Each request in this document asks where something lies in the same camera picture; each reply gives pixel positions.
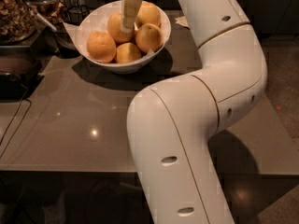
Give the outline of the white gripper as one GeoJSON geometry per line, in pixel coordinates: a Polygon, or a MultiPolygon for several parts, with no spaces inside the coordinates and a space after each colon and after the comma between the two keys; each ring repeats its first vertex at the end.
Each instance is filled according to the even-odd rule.
{"type": "Polygon", "coordinates": [[[143,0],[121,0],[121,31],[131,33],[143,0]]]}

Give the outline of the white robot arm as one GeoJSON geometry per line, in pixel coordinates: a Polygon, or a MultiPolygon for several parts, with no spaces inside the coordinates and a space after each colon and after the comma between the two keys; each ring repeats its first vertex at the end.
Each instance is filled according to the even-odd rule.
{"type": "Polygon", "coordinates": [[[154,224],[235,224],[208,141],[260,100],[265,57],[236,0],[178,1],[202,67],[135,96],[129,145],[154,224]]]}

